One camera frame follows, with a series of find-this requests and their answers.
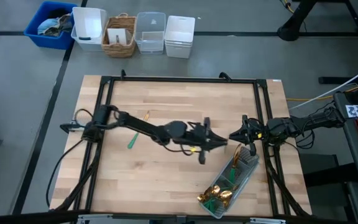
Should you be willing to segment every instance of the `gray floor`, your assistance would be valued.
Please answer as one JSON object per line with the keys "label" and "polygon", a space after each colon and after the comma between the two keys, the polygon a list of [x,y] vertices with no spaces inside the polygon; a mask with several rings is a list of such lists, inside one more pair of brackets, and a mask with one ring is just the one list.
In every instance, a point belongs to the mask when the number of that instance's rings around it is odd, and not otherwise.
{"label": "gray floor", "polygon": [[[63,2],[81,4],[79,0]],[[24,30],[41,3],[0,1],[0,30]],[[352,3],[358,13],[358,1]],[[89,0],[87,6],[105,9],[110,16],[142,11],[191,16],[198,18],[197,31],[275,32],[290,17],[277,0]],[[306,24],[309,32],[351,32],[355,28],[343,4],[317,4]],[[0,138],[4,140],[0,146],[0,215],[11,212],[17,197],[64,53],[38,48],[28,37],[0,36]],[[102,52],[84,52],[75,44],[23,212],[47,211],[47,182],[67,140],[59,124],[71,119],[83,75],[118,75],[121,69],[128,75],[216,77],[219,72],[226,72],[233,78],[281,79],[287,97],[309,98],[334,87],[319,85],[318,77],[358,73],[358,38],[300,38],[284,42],[278,37],[197,36],[189,60],[139,53],[132,58],[112,59]],[[306,115],[323,105],[324,102],[311,103],[291,113]],[[342,144],[334,144],[332,139]],[[301,153],[337,154],[339,163],[352,162],[340,129],[318,130],[315,146]],[[319,213],[324,207],[312,209]],[[320,214],[325,217],[338,216],[336,212],[323,213]]]}

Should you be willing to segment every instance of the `gold spoon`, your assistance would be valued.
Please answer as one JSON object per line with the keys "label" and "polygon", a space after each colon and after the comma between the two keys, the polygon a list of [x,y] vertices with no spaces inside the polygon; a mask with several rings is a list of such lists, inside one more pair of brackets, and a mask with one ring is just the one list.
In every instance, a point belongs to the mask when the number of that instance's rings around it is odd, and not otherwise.
{"label": "gold spoon", "polygon": [[237,163],[239,162],[239,159],[240,159],[240,150],[239,149],[240,148],[241,148],[241,143],[236,147],[236,150],[234,151],[232,168],[236,168]]}
{"label": "gold spoon", "polygon": [[204,196],[205,197],[211,196],[211,192],[212,192],[212,187],[208,187],[204,192]]}
{"label": "gold spoon", "polygon": [[200,194],[198,197],[197,197],[197,200],[201,203],[204,203],[205,202],[205,195],[203,194]]}
{"label": "gold spoon", "polygon": [[220,191],[221,188],[218,185],[214,185],[214,187],[211,190],[211,194],[216,197],[219,195]]}
{"label": "gold spoon", "polygon": [[230,190],[224,190],[219,194],[218,199],[225,201],[227,199],[230,199],[232,195],[233,193]]}
{"label": "gold spoon", "polygon": [[227,209],[229,207],[229,202],[230,202],[230,200],[223,201],[223,206],[225,209]]}

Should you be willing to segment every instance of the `black stand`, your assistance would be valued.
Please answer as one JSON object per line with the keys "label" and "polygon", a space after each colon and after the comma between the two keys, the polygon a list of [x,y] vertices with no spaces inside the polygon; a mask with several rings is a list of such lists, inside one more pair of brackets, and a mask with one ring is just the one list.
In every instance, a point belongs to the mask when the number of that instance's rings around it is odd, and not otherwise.
{"label": "black stand", "polygon": [[316,2],[317,0],[302,0],[291,18],[278,28],[279,38],[286,41],[297,40],[300,36],[299,29]]}
{"label": "black stand", "polygon": [[[299,32],[299,29],[306,17],[308,16],[309,12],[312,10],[313,6],[317,2],[336,2],[336,3],[344,3],[347,6],[347,9],[351,13],[351,16],[354,20],[354,23],[357,26],[356,32],[358,33],[358,15],[354,8],[352,7],[352,4],[349,2],[349,0],[293,0],[293,1],[299,1],[299,6],[295,9],[295,12],[289,18],[289,20],[282,25],[278,31],[277,35],[279,38],[286,40],[286,41],[295,41],[299,38],[301,33]],[[347,77],[319,77],[318,82],[320,84],[335,84],[340,85],[342,83],[347,82],[351,78]]]}

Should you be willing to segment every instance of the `wicker basket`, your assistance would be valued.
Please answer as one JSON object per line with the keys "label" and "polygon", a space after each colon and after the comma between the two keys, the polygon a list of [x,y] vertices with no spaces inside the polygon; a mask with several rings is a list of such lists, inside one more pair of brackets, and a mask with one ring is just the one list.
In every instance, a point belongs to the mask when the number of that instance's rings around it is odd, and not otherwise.
{"label": "wicker basket", "polygon": [[[103,30],[102,49],[104,53],[110,57],[130,57],[135,51],[135,24],[136,16],[128,16],[126,13],[121,13],[116,17],[109,18]],[[132,34],[131,42],[123,46],[121,44],[110,44],[107,34],[108,28],[125,28]]]}

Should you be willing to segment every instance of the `yellow cable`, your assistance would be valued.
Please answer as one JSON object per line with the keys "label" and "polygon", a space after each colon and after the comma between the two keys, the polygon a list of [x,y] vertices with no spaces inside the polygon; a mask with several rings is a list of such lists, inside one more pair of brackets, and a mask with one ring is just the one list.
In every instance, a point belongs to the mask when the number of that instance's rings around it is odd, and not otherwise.
{"label": "yellow cable", "polygon": [[292,10],[291,6],[288,6],[287,9],[292,12],[292,14],[294,13],[294,10]]}
{"label": "yellow cable", "polygon": [[[351,88],[350,90],[346,90],[345,93],[353,91],[353,90],[358,90],[358,86],[354,87],[354,88]],[[317,98],[316,100],[327,100],[327,99],[330,99],[332,97],[333,97],[332,95],[331,96],[324,96],[324,97],[321,97],[321,98]],[[308,101],[308,100],[311,100],[311,99],[287,98],[287,100],[288,101]]]}

